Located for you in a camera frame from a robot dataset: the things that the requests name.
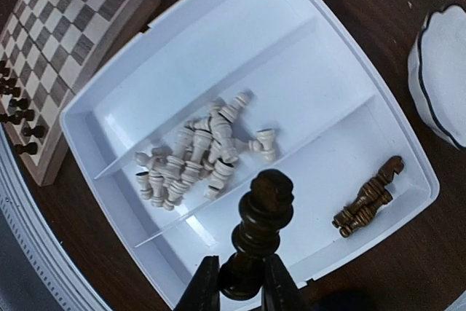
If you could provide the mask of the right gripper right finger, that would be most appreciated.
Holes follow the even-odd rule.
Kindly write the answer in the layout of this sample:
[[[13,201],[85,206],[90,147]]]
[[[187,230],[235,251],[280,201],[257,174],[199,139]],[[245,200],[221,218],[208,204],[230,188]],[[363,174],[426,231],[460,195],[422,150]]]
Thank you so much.
[[[309,310],[309,305],[299,293],[281,258],[274,254],[266,257],[264,263],[262,310]]]

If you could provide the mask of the dark king piece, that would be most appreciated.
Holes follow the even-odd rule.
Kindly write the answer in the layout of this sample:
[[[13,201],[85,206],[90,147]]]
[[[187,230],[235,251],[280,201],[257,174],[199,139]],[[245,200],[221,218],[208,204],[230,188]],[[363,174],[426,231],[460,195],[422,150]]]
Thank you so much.
[[[277,169],[261,171],[239,202],[241,222],[232,232],[236,252],[219,271],[220,292],[244,301],[252,299],[264,281],[265,258],[280,246],[280,230],[293,217],[293,182]]]

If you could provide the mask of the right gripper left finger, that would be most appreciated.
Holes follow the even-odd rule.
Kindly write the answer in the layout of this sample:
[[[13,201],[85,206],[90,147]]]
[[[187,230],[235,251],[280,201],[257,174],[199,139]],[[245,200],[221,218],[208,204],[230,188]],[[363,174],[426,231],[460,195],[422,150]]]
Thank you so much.
[[[218,273],[218,256],[204,257],[174,311],[220,310]]]

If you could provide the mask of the dark rook piece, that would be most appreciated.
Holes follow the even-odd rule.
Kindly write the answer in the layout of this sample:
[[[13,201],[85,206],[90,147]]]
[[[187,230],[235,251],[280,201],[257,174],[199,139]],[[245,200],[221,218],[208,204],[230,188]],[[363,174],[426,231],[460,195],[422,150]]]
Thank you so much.
[[[12,98],[8,103],[8,107],[21,110],[27,110],[29,106],[30,100],[28,98]]]

